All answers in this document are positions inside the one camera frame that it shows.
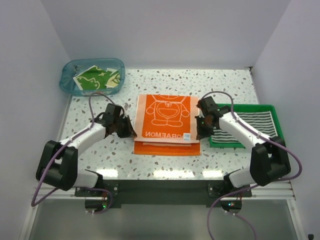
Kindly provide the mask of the orange white towel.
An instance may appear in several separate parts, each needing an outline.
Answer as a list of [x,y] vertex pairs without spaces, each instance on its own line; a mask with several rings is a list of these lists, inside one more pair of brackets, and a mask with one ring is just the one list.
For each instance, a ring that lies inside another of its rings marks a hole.
[[137,98],[133,152],[136,155],[199,156],[196,96],[140,94]]

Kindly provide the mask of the green white striped towel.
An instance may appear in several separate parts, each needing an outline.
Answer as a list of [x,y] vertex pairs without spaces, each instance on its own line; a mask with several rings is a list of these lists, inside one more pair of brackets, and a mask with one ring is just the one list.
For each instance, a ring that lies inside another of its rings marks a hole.
[[273,138],[267,134],[264,134],[248,124],[236,112],[228,112],[219,119],[219,130],[226,131],[232,137],[236,138],[242,145],[251,146],[252,142],[257,141],[262,143],[262,139],[258,139],[252,132],[255,132],[259,137]]

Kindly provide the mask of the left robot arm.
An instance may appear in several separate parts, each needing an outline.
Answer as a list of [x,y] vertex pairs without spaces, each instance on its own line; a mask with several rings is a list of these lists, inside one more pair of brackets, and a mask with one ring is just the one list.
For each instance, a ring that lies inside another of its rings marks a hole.
[[92,196],[104,190],[103,176],[91,170],[78,170],[78,159],[95,143],[116,133],[119,138],[135,138],[130,116],[120,105],[109,103],[80,132],[61,141],[48,141],[43,149],[36,179],[60,190],[86,188]]

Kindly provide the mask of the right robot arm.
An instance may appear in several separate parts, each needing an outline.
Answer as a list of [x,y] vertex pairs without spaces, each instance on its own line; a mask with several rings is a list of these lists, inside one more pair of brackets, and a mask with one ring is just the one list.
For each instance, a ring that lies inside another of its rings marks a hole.
[[223,177],[221,195],[235,196],[252,184],[266,186],[291,172],[285,141],[258,131],[245,122],[232,106],[219,107],[211,96],[196,105],[202,116],[196,117],[197,139],[210,137],[215,130],[223,130],[236,138],[250,151],[249,167],[238,169]]

